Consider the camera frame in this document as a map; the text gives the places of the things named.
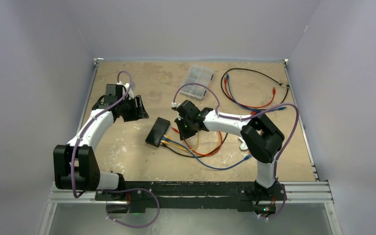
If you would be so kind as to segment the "black network switch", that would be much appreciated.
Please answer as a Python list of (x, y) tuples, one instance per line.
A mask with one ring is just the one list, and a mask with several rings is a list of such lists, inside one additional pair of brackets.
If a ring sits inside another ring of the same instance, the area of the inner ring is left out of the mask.
[(152, 126), (148, 136), (145, 139), (145, 143), (158, 148), (161, 144), (163, 136), (167, 133), (170, 127), (170, 121), (161, 117), (158, 117)]

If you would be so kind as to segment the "clear plastic parts box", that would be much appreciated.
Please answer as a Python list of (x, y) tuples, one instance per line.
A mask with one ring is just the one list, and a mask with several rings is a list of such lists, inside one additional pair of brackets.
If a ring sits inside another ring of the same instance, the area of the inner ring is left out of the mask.
[(207, 89), (198, 85), (185, 85), (188, 83), (198, 83), (208, 86), (214, 77), (214, 70), (200, 65), (190, 66), (182, 85), (180, 93), (197, 100), (203, 100)]

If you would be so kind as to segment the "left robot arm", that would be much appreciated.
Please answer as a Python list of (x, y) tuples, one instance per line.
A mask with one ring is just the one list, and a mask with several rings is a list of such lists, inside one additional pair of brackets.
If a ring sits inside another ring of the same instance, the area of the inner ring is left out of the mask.
[(124, 198), (126, 186), (123, 175), (101, 171), (95, 150), (117, 118), (128, 122), (148, 117), (141, 96), (133, 93), (133, 85), (122, 82), (108, 84), (105, 95), (92, 106), (90, 117), (77, 135), (68, 143), (54, 148), (56, 187), (74, 191), (107, 190), (114, 200)]

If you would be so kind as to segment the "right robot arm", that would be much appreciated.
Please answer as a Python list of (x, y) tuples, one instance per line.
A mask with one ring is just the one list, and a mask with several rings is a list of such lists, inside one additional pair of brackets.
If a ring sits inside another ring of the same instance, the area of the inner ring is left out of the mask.
[(219, 131), (241, 137), (257, 161), (256, 195), (261, 199), (267, 199), (274, 194), (274, 161), (285, 137), (265, 114), (259, 117), (242, 117), (218, 113), (213, 108), (199, 110), (189, 100), (180, 104), (172, 103), (171, 108), (178, 112), (175, 123), (182, 141), (199, 131)]

